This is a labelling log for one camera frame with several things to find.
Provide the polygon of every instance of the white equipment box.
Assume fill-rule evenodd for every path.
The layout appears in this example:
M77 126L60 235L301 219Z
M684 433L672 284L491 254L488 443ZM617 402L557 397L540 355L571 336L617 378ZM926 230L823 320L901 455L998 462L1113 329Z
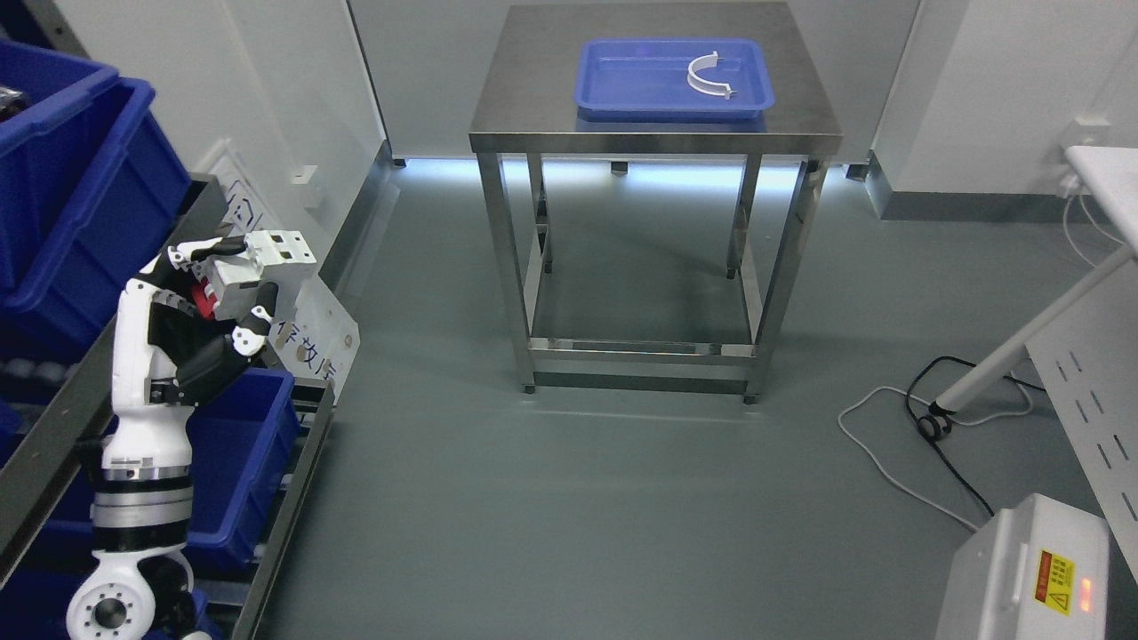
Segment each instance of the white equipment box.
M1095 640L1106 632L1110 530L1032 494L953 558L937 640Z

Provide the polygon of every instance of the warning label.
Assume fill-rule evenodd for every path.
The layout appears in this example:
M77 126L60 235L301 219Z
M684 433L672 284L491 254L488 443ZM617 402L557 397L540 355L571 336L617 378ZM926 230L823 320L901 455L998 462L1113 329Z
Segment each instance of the warning label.
M1071 593L1074 591L1074 563L1044 550L1039 556L1039 576L1036 579L1036 600L1069 616Z

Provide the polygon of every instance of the wall socket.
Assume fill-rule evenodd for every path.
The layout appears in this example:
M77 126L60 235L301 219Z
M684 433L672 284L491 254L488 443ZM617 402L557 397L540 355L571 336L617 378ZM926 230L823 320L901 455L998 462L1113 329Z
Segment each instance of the wall socket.
M1102 147L1106 145L1106 138L1111 132L1111 123L1102 116L1079 116L1071 121L1063 136L1059 138L1059 146L1063 150L1071 147Z
M324 177L320 173L320 167L314 164L306 164L292 177L292 184L297 189L297 198L304 208L315 211L324 202Z

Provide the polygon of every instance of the table leg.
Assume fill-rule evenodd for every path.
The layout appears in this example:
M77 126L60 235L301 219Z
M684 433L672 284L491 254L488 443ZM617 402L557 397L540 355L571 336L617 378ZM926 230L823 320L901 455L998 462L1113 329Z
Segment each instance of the table leg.
M739 202L735 203L735 221L731 225L727 243L727 278L734 278L742 265L747 247L747 230L751 225L751 208L754 206L754 189L759 183L759 164L762 156L751 154L743 164L743 179L739 184Z
M497 262L498 280L502 284L502 302L518 366L518 378L526 393L534 393L537 386L534 384L534 361L529 354L529 319L526 317L510 199L502 174L502 156L492 153L478 154L478 172L483 180L486 215L490 223L490 239L494 243L494 257Z
M767 369L770 367L775 342L778 339L783 318L786 315L786 305L790 303L798 266L802 262L806 239L814 222L814 213L818 207L818 197L822 195L822 183L826 179L828 165L824 158L811 157L799 167L798 182L794 184L790 211L786 212L786 223L783 225L782 239L778 243L778 255L775 256L770 285L762 305L762 315L754 333L754 362L748 372L747 391L743 393L743 402L748 404L753 404L758 400Z
M1031 319L1019 331L998 346L987 358L981 360L971 371L965 374L953 386L945 389L933 402L934 411L955 413L964 409L973 399L990 387L996 380L1003 378L1007 371L1020 362L1028 359L1028 340L1050 325L1052 320L1058 318L1074 303L1094 290L1107 276L1114 273L1123 264L1135 257L1135 252L1129 245L1122 245L1114 251L1106 260L1100 262L1092 271L1083 276L1065 294L1047 306L1039 315Z
M542 270L553 272L553 244L550 239L550 213L545 196L545 175L542 173L542 154L526 154L529 165L529 195L534 202L534 224L537 246L542 252Z

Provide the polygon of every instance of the stainless steel table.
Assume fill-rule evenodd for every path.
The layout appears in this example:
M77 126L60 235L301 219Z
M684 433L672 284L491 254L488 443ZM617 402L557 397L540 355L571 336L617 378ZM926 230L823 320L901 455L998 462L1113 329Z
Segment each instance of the stainless steel table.
M574 101L582 46L596 38L747 38L762 47L776 101L756 121L734 124L599 123ZM841 131L785 2L546 5L511 7L470 125L478 157L505 312L527 393L537 385L690 388L758 397L790 301L828 158ZM502 154L526 154L536 224L525 280L517 260ZM750 344L659 343L535 336L542 279L552 272L552 222L542 155L741 154L745 156L727 241L725 271L739 276ZM747 231L764 154L802 156L765 295ZM649 377L566 374L556 364L588 361L661 366ZM684 367L702 364L708 367ZM668 374L683 369L684 376ZM707 371L692 376L691 370ZM660 386L670 378L678 386ZM711 380L714 384L700 384Z

